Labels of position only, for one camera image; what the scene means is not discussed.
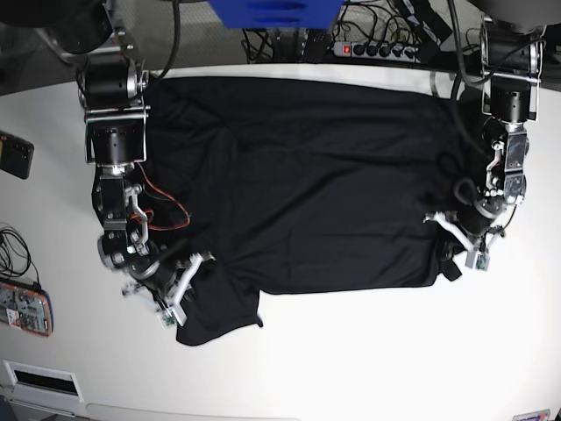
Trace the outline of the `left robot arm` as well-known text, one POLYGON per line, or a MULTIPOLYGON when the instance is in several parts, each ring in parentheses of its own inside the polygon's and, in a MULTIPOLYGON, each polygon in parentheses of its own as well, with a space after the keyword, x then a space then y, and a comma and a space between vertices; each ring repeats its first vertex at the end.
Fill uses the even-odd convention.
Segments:
POLYGON ((526 196, 525 125, 537 119, 544 34, 557 23, 560 7, 553 1, 475 1, 473 6, 482 13, 481 76, 469 76, 465 57, 458 53, 451 100, 458 100, 460 87, 480 90, 481 112, 487 117, 482 139, 472 138, 457 108, 452 116, 464 140, 485 158, 485 177, 457 182, 454 194, 463 210, 437 213, 433 220, 464 248, 468 268, 486 271, 492 244, 507 230, 497 219, 515 214, 526 196))

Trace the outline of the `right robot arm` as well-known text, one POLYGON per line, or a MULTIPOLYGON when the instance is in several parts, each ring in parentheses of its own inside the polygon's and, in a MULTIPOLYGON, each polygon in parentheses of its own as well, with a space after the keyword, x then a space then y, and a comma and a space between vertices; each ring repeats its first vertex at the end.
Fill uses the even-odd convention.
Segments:
POLYGON ((178 278, 173 257, 180 245, 150 239, 158 229, 139 202, 148 183, 133 180, 147 159, 146 95, 162 78, 144 68, 111 1, 3 1, 1 21, 39 32, 62 61, 78 63, 85 159, 96 166, 92 204, 103 228, 102 262, 132 278, 125 296, 145 289, 160 308, 178 304, 192 276, 178 278))

